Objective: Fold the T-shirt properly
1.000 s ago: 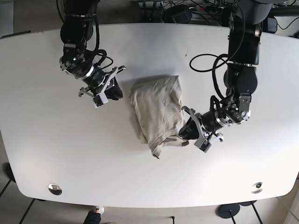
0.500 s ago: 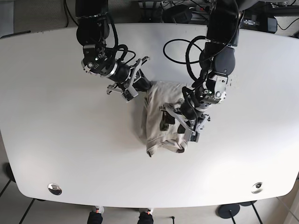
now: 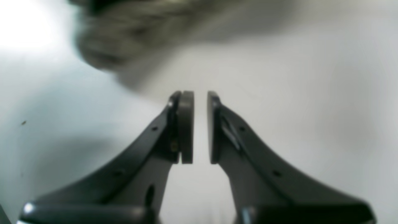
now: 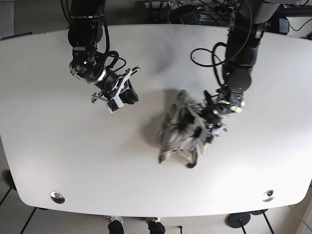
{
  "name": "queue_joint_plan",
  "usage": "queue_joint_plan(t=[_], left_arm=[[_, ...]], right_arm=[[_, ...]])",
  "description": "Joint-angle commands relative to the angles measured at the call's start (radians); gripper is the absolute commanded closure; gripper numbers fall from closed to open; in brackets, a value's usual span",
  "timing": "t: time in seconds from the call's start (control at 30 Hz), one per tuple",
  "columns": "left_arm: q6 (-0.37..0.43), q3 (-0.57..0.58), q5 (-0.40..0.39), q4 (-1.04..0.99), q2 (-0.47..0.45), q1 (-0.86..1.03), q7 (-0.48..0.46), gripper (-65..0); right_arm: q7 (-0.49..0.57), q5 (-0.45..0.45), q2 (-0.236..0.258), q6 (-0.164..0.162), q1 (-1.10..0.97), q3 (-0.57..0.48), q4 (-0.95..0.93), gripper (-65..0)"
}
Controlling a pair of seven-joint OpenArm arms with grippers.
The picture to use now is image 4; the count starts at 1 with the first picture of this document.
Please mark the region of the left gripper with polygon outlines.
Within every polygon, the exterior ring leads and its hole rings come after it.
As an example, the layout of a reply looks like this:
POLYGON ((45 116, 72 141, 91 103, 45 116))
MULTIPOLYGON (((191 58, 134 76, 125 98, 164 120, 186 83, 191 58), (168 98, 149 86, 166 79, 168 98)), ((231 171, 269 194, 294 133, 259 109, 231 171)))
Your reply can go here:
POLYGON ((195 126, 193 138, 198 138, 204 143, 206 135, 218 137, 222 131, 227 131, 227 125, 222 123, 217 117, 205 119, 202 110, 195 105, 188 104, 187 109, 180 109, 177 120, 177 128, 184 131, 190 124, 195 126))

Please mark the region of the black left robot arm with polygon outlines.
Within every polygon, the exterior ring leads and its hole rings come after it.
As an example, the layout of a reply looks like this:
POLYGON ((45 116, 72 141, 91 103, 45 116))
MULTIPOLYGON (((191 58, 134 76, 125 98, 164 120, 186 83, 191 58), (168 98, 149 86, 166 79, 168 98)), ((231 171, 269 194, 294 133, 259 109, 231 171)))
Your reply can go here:
POLYGON ((244 107, 244 92, 251 85, 251 72, 255 65, 258 47, 266 22, 282 2, 279 0, 245 0, 231 19, 227 43, 218 42, 226 48, 222 65, 222 78, 214 71, 219 83, 216 98, 204 92, 205 103, 198 103, 185 91, 178 93, 168 114, 171 120, 164 128, 163 140, 169 144, 205 144, 224 129, 223 118, 240 113, 244 107))

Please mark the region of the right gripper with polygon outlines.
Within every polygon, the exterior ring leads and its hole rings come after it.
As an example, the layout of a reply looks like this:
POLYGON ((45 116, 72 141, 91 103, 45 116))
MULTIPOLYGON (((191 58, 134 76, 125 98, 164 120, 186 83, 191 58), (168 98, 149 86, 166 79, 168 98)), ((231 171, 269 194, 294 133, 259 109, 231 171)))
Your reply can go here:
POLYGON ((98 98, 95 96, 104 98, 105 101, 108 101, 116 96, 120 97, 123 103, 135 104, 138 102, 138 96, 131 85, 130 79, 127 79, 123 85, 121 85, 121 82, 125 80, 126 76, 130 77, 139 71, 140 68, 135 67, 133 69, 127 69, 126 72, 122 75, 118 75, 111 69, 107 69, 106 74, 102 80, 98 79, 93 83, 97 88, 100 89, 100 92, 93 94, 91 102, 95 103, 96 100, 98 100, 98 98))

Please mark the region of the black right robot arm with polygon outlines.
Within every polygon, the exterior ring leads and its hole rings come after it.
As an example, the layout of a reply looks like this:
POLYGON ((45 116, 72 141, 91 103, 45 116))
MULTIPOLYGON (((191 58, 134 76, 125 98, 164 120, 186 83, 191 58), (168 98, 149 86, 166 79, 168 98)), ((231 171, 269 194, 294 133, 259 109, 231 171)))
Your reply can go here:
POLYGON ((68 41, 72 46, 71 75, 99 89, 92 102, 102 100, 114 112, 124 104, 135 104, 138 96, 130 76, 139 67, 118 74, 114 69, 118 61, 125 61, 117 51, 110 49, 108 25, 104 16, 103 0, 74 0, 70 6, 68 41))

